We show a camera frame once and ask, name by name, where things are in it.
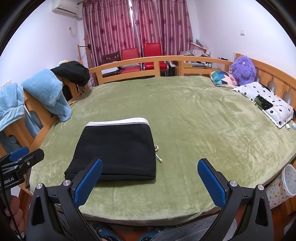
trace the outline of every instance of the black pouch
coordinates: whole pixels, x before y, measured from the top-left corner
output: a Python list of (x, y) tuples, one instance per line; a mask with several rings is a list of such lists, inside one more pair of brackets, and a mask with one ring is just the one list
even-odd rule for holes
[(72, 83), (85, 86), (90, 79), (89, 69), (77, 61), (70, 61), (61, 64), (51, 71), (60, 77), (67, 78)]
[(99, 180), (155, 179), (155, 149), (147, 119), (89, 122), (65, 171), (65, 179), (72, 180), (94, 157), (103, 162)]

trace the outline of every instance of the white power cord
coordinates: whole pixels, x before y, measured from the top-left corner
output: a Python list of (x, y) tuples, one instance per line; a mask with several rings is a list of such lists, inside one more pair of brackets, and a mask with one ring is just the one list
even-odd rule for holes
[(156, 154), (156, 152), (159, 150), (158, 145), (154, 145), (154, 149), (155, 149), (155, 157), (157, 160), (159, 160), (159, 162), (163, 162), (163, 160)]
[(77, 17), (77, 16), (75, 16), (75, 18), (76, 18), (77, 21), (81, 21), (82, 20), (82, 18)]
[(282, 128), (282, 129), (283, 129), (283, 131), (285, 132), (285, 135), (286, 135), (288, 141), (293, 142), (293, 141), (294, 141), (294, 137), (293, 137), (293, 135), (292, 135), (291, 132), (290, 132), (290, 128), (287, 129), (287, 126), (286, 126), (286, 125), (289, 126), (289, 124), (285, 124), (286, 131), (285, 131), (283, 128)]
[(286, 128), (287, 131), (289, 131), (291, 129), (288, 123), (285, 124), (285, 128)]
[(70, 32), (71, 32), (71, 36), (72, 36), (73, 38), (76, 38), (76, 36), (77, 36), (77, 24), (76, 24), (76, 21), (75, 21), (75, 25), (76, 25), (76, 34), (73, 34), (73, 32), (72, 32), (72, 27), (71, 27), (71, 26), (68, 26), (68, 29), (70, 30)]

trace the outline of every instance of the blue gripper pad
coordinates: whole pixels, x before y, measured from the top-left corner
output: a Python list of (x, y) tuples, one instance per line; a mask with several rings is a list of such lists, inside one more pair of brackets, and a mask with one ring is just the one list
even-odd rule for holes
[(11, 153), (10, 154), (10, 157), (9, 157), (9, 160), (11, 162), (14, 162), (16, 161), (17, 159), (20, 159), (21, 157), (25, 156), (29, 154), (29, 148), (24, 146), (18, 150), (16, 150), (15, 152)]
[(223, 208), (226, 204), (225, 190), (203, 160), (198, 161), (197, 172), (214, 204)]
[(97, 159), (85, 177), (75, 190), (74, 203), (76, 207), (82, 206), (86, 203), (94, 185), (97, 183), (103, 170), (103, 163), (101, 159)]

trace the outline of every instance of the air conditioner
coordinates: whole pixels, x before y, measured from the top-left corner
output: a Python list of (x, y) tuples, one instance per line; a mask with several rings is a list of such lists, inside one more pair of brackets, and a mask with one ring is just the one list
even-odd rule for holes
[(52, 11), (70, 17), (75, 17), (78, 14), (77, 3), (70, 0), (53, 0)]

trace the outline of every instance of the star print bag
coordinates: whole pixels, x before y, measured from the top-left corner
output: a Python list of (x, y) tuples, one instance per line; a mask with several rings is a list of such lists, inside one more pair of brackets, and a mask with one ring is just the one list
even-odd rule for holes
[(296, 195), (296, 170), (288, 164), (278, 177), (266, 188), (270, 208), (274, 208)]
[(233, 90), (257, 105), (279, 129), (293, 118), (293, 107), (259, 82), (241, 85)]

